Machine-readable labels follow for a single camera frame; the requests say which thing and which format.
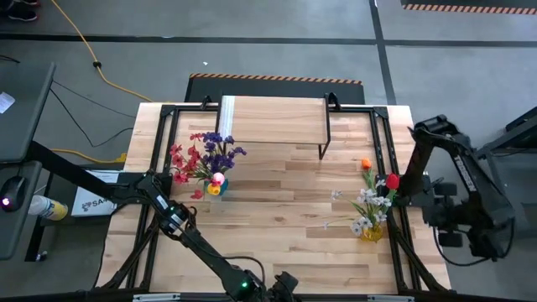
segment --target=concrete floor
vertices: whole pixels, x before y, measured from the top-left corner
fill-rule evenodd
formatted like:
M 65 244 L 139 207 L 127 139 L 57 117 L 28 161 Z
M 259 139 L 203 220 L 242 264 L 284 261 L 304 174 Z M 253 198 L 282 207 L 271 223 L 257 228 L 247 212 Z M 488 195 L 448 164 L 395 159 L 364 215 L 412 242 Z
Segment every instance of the concrete floor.
M 537 27 L 535 16 L 416 12 L 404 11 L 399 1 L 377 3 L 385 39 L 537 40 L 533 30 Z M 59 4 L 84 34 L 354 42 L 376 37 L 368 0 L 64 0 Z M 40 12 L 37 23 L 2 21 L 0 31 L 74 33 L 52 3 L 43 1 Z M 188 75 L 205 72 L 362 80 L 367 104 L 387 104 L 389 88 L 384 86 L 387 81 L 374 44 L 91 45 L 109 79 L 157 101 L 182 100 Z M 55 61 L 56 81 L 119 111 L 131 115 L 137 111 L 140 100 L 104 84 L 82 43 L 0 40 L 0 54 L 22 62 Z M 415 122 L 447 115 L 470 135 L 475 147 L 496 138 L 507 122 L 537 105 L 535 48 L 388 46 L 386 54 L 397 104 L 410 105 Z M 95 142 L 133 125 L 132 118 L 95 107 L 56 84 L 53 89 Z M 50 98 L 36 139 L 50 148 L 72 148 L 95 158 L 114 159 L 127 151 L 129 134 L 103 147 L 91 148 L 59 103 Z M 526 163 L 526 170 L 529 168 L 527 158 L 515 157 Z M 68 159 L 85 163 L 75 157 Z M 500 169 L 509 180 L 520 171 L 520 164 L 506 158 Z M 451 161 L 442 152 L 433 154 L 428 170 L 433 177 L 458 180 Z M 510 198 L 532 196 L 531 192 L 524 195 L 523 190 L 515 193 Z M 28 240 L 31 223 L 27 223 L 26 237 L 21 242 Z M 43 244 L 50 252 L 46 262 L 21 265 L 21 258 L 0 262 L 0 297 L 89 289 L 101 260 L 106 229 L 106 225 L 49 228 Z M 537 240 L 517 238 L 511 254 L 497 263 L 470 268 L 448 265 L 452 287 L 465 294 L 536 300 L 537 288 L 532 282 L 537 271 L 536 251 Z M 472 259 L 467 249 L 447 248 L 446 254 L 459 262 Z

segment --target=yellow flower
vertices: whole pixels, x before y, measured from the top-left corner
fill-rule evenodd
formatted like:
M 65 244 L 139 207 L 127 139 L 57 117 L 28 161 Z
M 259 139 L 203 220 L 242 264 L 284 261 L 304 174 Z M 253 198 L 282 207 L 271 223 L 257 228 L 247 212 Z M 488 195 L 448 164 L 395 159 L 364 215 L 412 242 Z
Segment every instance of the yellow flower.
M 220 185 L 213 185 L 213 184 L 209 184 L 207 186 L 207 193 L 211 194 L 211 195 L 218 195 L 220 194 Z

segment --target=black computer mouse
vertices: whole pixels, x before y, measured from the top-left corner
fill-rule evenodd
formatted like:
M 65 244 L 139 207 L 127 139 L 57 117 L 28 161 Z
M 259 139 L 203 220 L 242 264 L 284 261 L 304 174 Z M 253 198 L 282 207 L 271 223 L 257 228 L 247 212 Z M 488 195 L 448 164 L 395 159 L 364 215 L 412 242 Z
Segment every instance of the black computer mouse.
M 24 177 L 14 176 L 7 180 L 0 189 L 0 207 L 4 211 L 16 211 L 24 202 Z

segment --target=orange flower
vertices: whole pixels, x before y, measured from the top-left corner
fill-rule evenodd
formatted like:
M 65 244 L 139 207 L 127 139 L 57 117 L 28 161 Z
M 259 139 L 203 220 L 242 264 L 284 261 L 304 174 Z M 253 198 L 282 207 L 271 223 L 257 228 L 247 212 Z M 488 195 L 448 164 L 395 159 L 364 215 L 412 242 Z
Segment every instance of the orange flower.
M 362 169 L 371 169 L 371 160 L 368 158 L 362 159 Z

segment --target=orange striped tape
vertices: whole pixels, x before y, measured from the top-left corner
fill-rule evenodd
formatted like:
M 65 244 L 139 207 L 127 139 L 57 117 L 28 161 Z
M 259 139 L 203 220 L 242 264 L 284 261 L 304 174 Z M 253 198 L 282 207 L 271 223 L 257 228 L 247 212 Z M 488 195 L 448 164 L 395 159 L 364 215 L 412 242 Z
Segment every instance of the orange striped tape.
M 342 79 L 321 79 L 300 76 L 281 75 L 228 75 L 228 74 L 190 74 L 190 78 L 219 78 L 219 79 L 249 79 L 249 80 L 269 80 L 269 81 L 309 81 L 319 83 L 342 83 L 361 85 L 362 81 L 342 80 Z
M 435 12 L 537 14 L 536 8 L 495 8 L 438 4 L 405 4 L 403 5 L 403 8 L 409 10 L 425 10 Z

